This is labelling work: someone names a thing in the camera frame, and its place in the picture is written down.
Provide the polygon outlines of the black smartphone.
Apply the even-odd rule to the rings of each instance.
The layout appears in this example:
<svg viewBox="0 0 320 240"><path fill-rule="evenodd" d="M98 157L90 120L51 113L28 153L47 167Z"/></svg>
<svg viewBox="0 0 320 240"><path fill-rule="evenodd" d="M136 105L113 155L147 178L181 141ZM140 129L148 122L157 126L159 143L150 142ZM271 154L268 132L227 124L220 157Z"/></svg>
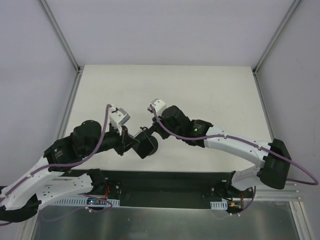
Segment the black smartphone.
<svg viewBox="0 0 320 240"><path fill-rule="evenodd" d="M140 132L134 138L139 140L139 144L135 145L133 147L133 150L141 159L146 158L153 149L153 145L150 142L150 138L143 132Z"/></svg>

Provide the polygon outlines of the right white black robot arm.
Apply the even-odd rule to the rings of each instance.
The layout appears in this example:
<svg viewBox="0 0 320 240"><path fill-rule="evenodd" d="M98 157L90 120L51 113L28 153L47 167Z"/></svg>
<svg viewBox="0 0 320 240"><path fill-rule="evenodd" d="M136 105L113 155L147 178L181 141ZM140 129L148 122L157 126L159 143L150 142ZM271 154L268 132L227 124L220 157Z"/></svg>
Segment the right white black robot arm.
<svg viewBox="0 0 320 240"><path fill-rule="evenodd" d="M261 185L284 189L291 157L282 140L266 142L232 135L210 122L189 119L175 105L150 104L147 110L153 114L155 132L163 139L173 136L190 146L223 151L253 164L229 174L224 185L228 196L234 198L250 187Z"/></svg>

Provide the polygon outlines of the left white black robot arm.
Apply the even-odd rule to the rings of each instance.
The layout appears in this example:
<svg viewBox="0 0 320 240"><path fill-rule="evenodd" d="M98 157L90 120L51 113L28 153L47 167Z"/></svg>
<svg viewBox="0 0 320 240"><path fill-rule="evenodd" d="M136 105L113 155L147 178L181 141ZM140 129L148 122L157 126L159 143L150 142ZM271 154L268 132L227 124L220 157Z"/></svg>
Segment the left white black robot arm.
<svg viewBox="0 0 320 240"><path fill-rule="evenodd" d="M100 169L90 169L78 179L59 187L48 182L82 165L93 155L114 149L118 155L139 143L128 129L113 126L106 131L97 121L87 120L64 138L47 148L38 162L14 183L0 191L0 224L6 226L32 218L36 213L59 198L74 194L102 194L106 181Z"/></svg>

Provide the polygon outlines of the black round phone stand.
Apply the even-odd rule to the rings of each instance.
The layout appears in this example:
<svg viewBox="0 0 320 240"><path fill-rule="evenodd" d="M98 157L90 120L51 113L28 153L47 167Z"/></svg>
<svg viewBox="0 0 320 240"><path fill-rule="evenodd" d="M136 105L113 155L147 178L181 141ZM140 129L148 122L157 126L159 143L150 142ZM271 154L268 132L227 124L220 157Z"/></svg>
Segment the black round phone stand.
<svg viewBox="0 0 320 240"><path fill-rule="evenodd" d="M149 140L152 143L152 150L150 151L148 156L152 156L157 152L159 144L158 144L158 140L154 136L150 136Z"/></svg>

